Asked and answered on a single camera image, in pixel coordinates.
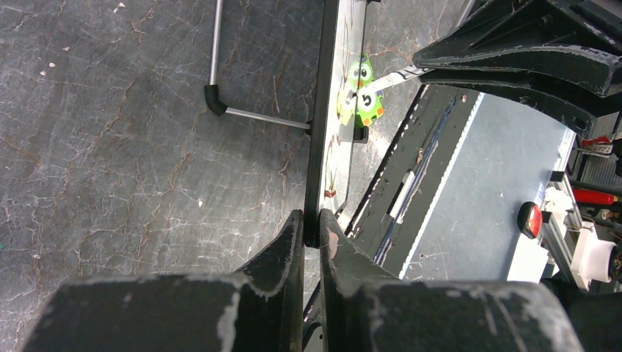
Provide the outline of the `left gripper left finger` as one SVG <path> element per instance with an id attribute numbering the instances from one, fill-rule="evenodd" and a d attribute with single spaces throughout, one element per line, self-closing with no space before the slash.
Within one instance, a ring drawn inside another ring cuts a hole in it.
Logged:
<path id="1" fill-rule="evenodd" d="M 228 274 L 91 276 L 61 285 L 25 351 L 300 351 L 303 213 Z"/>

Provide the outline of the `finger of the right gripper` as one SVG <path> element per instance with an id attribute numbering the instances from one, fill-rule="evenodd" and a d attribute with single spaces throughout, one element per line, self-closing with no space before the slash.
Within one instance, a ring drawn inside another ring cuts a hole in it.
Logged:
<path id="1" fill-rule="evenodd" d="M 536 73 L 431 70 L 424 84 L 471 89 L 529 106 L 557 120 L 581 137 L 591 134 L 597 119 L 621 111 L 621 93 L 601 98 L 558 78 Z"/>
<path id="2" fill-rule="evenodd" d="M 537 73 L 609 98 L 621 93 L 621 2 L 487 1 L 412 61 L 435 69 Z"/>

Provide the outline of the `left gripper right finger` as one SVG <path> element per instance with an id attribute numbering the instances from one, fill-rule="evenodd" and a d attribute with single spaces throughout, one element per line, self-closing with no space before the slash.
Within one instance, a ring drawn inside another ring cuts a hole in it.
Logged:
<path id="1" fill-rule="evenodd" d="M 529 282 L 405 282 L 320 212 L 326 351 L 580 351 L 559 301 Z"/>

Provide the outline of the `white marker brown cap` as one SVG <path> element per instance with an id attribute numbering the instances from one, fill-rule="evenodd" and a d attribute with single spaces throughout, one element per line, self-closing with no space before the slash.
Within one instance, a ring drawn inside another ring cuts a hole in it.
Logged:
<path id="1" fill-rule="evenodd" d="M 354 95 L 357 97 L 363 95 L 371 95 L 380 90 L 402 84 L 414 78 L 419 78 L 420 76 L 431 71 L 432 69 L 430 68 L 421 68 L 416 65 L 407 65 L 399 70 L 393 71 L 379 79 L 376 79 L 375 81 L 370 82 L 363 88 L 358 89 L 354 93 Z"/>

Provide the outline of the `white whiteboard black frame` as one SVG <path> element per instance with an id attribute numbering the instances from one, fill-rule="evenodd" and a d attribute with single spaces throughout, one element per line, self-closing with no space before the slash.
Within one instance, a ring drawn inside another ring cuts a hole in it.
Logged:
<path id="1" fill-rule="evenodd" d="M 337 118 L 337 94 L 353 62 L 363 54 L 368 1 L 325 1 L 319 45 L 315 110 L 307 122 L 295 122 L 235 109 L 219 97 L 217 84 L 223 1 L 215 4 L 211 70 L 205 102 L 216 116 L 225 114 L 272 122 L 304 130 L 310 136 L 310 156 L 304 196 L 304 242 L 319 246 L 319 216 L 328 210 L 339 215 L 347 203 L 353 146 L 363 143 L 367 128 Z"/>

